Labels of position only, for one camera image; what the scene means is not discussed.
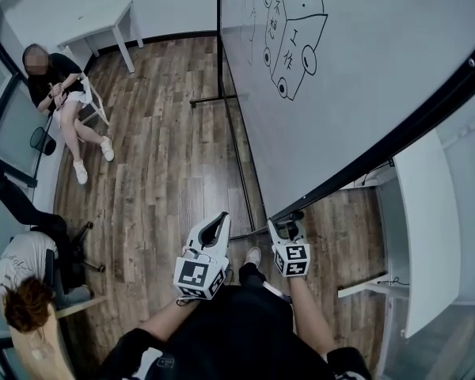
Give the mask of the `person's right forearm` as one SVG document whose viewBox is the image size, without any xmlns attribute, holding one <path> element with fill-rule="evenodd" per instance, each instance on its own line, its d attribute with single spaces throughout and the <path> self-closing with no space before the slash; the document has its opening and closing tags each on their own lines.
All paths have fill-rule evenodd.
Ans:
<svg viewBox="0 0 475 380">
<path fill-rule="evenodd" d="M 298 337 L 320 355 L 336 349 L 328 322 L 314 300 L 304 278 L 288 279 Z"/>
</svg>

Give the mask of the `black office chair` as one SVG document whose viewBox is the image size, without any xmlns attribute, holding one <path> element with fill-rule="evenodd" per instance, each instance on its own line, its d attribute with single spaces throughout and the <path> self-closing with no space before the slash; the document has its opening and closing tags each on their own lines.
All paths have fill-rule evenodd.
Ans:
<svg viewBox="0 0 475 380">
<path fill-rule="evenodd" d="M 97 267 L 87 262 L 82 249 L 87 231 L 93 228 L 93 223 L 87 222 L 75 237 L 69 237 L 66 221 L 59 215 L 35 208 L 27 195 L 4 174 L 1 167 L 0 201 L 19 223 L 31 226 L 33 232 L 46 234 L 55 242 L 59 254 L 55 266 L 61 273 L 65 292 L 83 284 L 81 266 L 86 266 L 95 272 L 105 271 L 103 264 Z"/>
</svg>

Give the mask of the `white standing desk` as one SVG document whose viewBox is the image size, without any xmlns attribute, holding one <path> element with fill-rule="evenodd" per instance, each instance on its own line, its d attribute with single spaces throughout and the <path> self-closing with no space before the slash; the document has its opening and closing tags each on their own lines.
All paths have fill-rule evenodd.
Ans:
<svg viewBox="0 0 475 380">
<path fill-rule="evenodd" d="M 459 295 L 461 236 L 454 184 L 435 130 L 394 157 L 409 253 L 409 338 Z"/>
</svg>

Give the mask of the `black-framed rolling whiteboard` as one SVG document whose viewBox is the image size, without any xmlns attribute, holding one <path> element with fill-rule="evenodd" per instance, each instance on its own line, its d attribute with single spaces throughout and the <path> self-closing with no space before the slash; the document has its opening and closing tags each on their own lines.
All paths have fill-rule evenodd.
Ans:
<svg viewBox="0 0 475 380">
<path fill-rule="evenodd" d="M 268 218 L 406 121 L 475 53 L 475 0 L 221 0 Z"/>
</svg>

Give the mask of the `small white table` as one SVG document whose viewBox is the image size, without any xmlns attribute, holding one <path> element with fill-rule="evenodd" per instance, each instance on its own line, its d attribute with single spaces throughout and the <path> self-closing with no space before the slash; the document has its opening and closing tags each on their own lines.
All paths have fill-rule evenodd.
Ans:
<svg viewBox="0 0 475 380">
<path fill-rule="evenodd" d="M 135 66 L 128 53 L 123 34 L 120 30 L 120 22 L 127 14 L 131 19 L 131 29 L 137 45 L 139 48 L 143 48 L 142 33 L 140 31 L 139 20 L 133 0 L 119 0 L 118 2 L 85 13 L 79 19 L 70 20 L 60 32 L 56 46 L 64 50 L 66 46 L 75 41 L 86 40 L 93 55 L 98 57 L 100 55 L 98 48 L 91 42 L 91 38 L 99 33 L 111 31 L 128 71 L 133 74 L 135 72 Z"/>
</svg>

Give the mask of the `white power strip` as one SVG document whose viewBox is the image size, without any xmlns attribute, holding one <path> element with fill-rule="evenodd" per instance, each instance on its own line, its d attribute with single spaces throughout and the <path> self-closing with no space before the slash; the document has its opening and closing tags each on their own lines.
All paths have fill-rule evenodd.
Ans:
<svg viewBox="0 0 475 380">
<path fill-rule="evenodd" d="M 361 283 L 352 287 L 347 287 L 337 291 L 338 298 L 345 298 L 355 295 L 361 291 L 372 291 L 376 287 L 376 283 Z"/>
</svg>

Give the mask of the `black mesh waste bin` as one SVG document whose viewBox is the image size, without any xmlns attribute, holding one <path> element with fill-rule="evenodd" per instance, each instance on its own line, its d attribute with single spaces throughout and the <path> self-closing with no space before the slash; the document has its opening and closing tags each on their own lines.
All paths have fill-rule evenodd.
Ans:
<svg viewBox="0 0 475 380">
<path fill-rule="evenodd" d="M 43 127 L 38 127 L 30 138 L 31 148 L 38 150 L 40 153 L 50 156 L 55 152 L 56 141 L 48 134 Z"/>
</svg>

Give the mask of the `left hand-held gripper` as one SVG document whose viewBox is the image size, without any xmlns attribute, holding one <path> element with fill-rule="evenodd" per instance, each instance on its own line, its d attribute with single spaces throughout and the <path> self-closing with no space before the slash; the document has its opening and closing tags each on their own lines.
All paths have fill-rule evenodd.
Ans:
<svg viewBox="0 0 475 380">
<path fill-rule="evenodd" d="M 173 285 L 180 300 L 212 300 L 226 279 L 230 215 L 206 217 L 190 230 L 183 256 L 177 258 Z"/>
</svg>

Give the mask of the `white wooden chair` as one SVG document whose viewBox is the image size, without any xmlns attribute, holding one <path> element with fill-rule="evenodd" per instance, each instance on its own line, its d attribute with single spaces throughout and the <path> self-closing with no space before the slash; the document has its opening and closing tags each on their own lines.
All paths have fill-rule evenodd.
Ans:
<svg viewBox="0 0 475 380">
<path fill-rule="evenodd" d="M 89 121 L 99 117 L 108 126 L 109 120 L 105 112 L 102 98 L 95 90 L 84 71 L 79 74 L 78 80 L 80 81 L 83 90 L 74 92 L 73 98 L 82 105 L 82 109 L 90 107 L 89 115 L 82 120 L 82 123 L 87 124 Z"/>
</svg>

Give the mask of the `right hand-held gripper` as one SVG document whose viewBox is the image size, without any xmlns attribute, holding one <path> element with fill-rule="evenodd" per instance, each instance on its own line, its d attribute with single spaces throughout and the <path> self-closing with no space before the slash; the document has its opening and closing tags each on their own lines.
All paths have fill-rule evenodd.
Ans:
<svg viewBox="0 0 475 380">
<path fill-rule="evenodd" d="M 275 223 L 267 221 L 268 232 L 272 240 L 275 266 L 283 277 L 306 276 L 310 266 L 310 246 L 306 243 L 306 230 L 300 221 L 290 223 L 290 240 L 293 243 L 283 245 Z"/>
</svg>

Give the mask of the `black-framed window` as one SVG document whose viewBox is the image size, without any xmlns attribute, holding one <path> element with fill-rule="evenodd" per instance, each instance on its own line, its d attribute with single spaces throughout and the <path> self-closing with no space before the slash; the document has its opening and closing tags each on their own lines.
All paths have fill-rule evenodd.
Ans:
<svg viewBox="0 0 475 380">
<path fill-rule="evenodd" d="M 26 77 L 0 42 L 0 168 L 30 188 L 37 186 L 40 161 L 32 135 L 47 123 L 30 99 Z"/>
</svg>

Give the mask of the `light wooden desk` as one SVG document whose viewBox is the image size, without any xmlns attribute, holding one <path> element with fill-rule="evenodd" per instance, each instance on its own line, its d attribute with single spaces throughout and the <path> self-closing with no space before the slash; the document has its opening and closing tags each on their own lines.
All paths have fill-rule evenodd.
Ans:
<svg viewBox="0 0 475 380">
<path fill-rule="evenodd" d="M 53 303 L 47 307 L 48 320 L 33 332 L 9 332 L 13 346 L 25 370 L 33 380 L 76 380 L 63 339 L 59 320 L 82 312 L 107 300 L 105 295 L 57 310 Z"/>
</svg>

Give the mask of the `person's left forearm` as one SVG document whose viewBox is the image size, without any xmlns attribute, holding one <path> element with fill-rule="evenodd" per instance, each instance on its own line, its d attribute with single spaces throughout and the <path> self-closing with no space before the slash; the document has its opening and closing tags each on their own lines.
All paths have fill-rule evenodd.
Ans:
<svg viewBox="0 0 475 380">
<path fill-rule="evenodd" d="M 200 300 L 183 301 L 174 299 L 143 322 L 139 329 L 146 331 L 162 342 L 166 342 L 195 311 L 199 304 Z"/>
</svg>

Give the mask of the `person's black clothing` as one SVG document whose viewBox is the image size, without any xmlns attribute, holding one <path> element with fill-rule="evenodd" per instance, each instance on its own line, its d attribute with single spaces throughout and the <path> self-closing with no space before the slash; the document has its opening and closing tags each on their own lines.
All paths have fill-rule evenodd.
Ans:
<svg viewBox="0 0 475 380">
<path fill-rule="evenodd" d="M 292 301 L 263 287 L 254 264 L 239 285 L 202 301 L 166 341 L 136 328 L 108 354 L 96 380 L 372 380 L 358 349 L 320 355 L 297 335 Z"/>
</svg>

